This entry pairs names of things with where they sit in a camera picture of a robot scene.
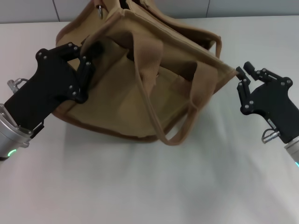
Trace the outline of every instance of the metal pin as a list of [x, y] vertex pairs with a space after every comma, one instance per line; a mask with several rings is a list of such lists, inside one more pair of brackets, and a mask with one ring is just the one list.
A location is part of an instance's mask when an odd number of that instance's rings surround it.
[[101, 18], [101, 20], [103, 19], [103, 7], [99, 6], [98, 7], [98, 11], [99, 11], [99, 17]]
[[265, 136], [265, 134], [266, 133], [264, 132], [263, 135], [262, 135], [262, 142], [264, 144], [266, 144], [267, 142], [271, 141], [272, 139], [275, 139], [275, 138], [277, 138], [277, 137], [280, 136], [280, 132], [279, 131], [273, 132], [272, 134], [267, 135], [267, 136]]

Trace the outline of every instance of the metal clasp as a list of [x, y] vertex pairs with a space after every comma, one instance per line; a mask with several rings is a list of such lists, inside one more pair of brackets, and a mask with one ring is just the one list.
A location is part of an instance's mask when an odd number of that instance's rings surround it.
[[273, 129], [267, 129], [266, 131], [264, 131], [264, 133], [262, 135], [262, 142], [264, 144], [266, 144], [267, 142], [271, 141], [272, 139], [275, 139], [275, 138], [277, 138], [277, 137], [280, 136], [280, 132], [279, 131], [274, 131], [270, 135], [265, 136], [267, 131], [273, 131]]
[[98, 6], [98, 11], [99, 11], [99, 17], [102, 20], [103, 19], [103, 6], [99, 5]]

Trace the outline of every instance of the green led light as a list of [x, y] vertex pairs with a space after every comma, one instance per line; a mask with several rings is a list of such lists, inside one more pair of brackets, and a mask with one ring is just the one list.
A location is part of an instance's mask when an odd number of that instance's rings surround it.
[[10, 151], [10, 152], [8, 153], [8, 157], [11, 156], [11, 154], [14, 154], [16, 151], [17, 151], [16, 149]]

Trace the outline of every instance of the silver metal cylinder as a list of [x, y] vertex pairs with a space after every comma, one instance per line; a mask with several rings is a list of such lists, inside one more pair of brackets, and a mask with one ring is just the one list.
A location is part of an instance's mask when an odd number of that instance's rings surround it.
[[7, 82], [7, 84], [9, 86], [9, 88], [12, 90], [12, 92], [15, 94], [19, 90], [18, 85], [21, 84], [21, 82], [22, 82], [22, 80], [19, 78], [15, 81], [14, 80], [9, 80]]
[[266, 144], [267, 142], [269, 142], [269, 141], [271, 141], [272, 139], [275, 139], [275, 138], [277, 138], [277, 137], [279, 137], [280, 136], [280, 132], [279, 131], [277, 131], [277, 132], [273, 132], [272, 134], [270, 134], [270, 135], [268, 135], [268, 136], [263, 136], [262, 137], [262, 142], [264, 143], [264, 144]]
[[299, 166], [299, 137], [290, 141], [285, 149], [290, 154], [290, 156], [295, 160], [296, 164]]
[[19, 127], [3, 104], [0, 104], [0, 157], [6, 158], [20, 147], [28, 147], [32, 132]]

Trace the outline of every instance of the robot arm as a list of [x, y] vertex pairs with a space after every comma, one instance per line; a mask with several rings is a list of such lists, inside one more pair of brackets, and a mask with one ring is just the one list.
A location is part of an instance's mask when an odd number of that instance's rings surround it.
[[243, 68], [254, 80], [260, 80], [264, 84], [250, 93], [250, 80], [240, 67], [236, 69], [240, 80], [237, 90], [241, 112], [244, 115], [261, 115], [271, 127], [263, 133], [262, 142], [267, 143], [279, 137], [287, 144], [285, 149], [299, 166], [299, 110], [288, 97], [289, 88], [293, 85], [292, 80], [267, 69], [255, 71], [250, 62], [246, 62]]
[[[84, 56], [80, 49], [73, 43], [41, 49], [36, 54], [37, 71], [30, 80], [8, 81], [14, 95], [0, 104], [0, 161], [19, 147], [28, 147], [44, 128], [43, 120], [64, 101], [84, 103], [88, 99], [87, 88], [95, 71], [92, 59], [103, 48], [96, 43]], [[77, 71], [67, 63], [76, 58], [80, 60]], [[26, 83], [19, 89], [22, 81]]]

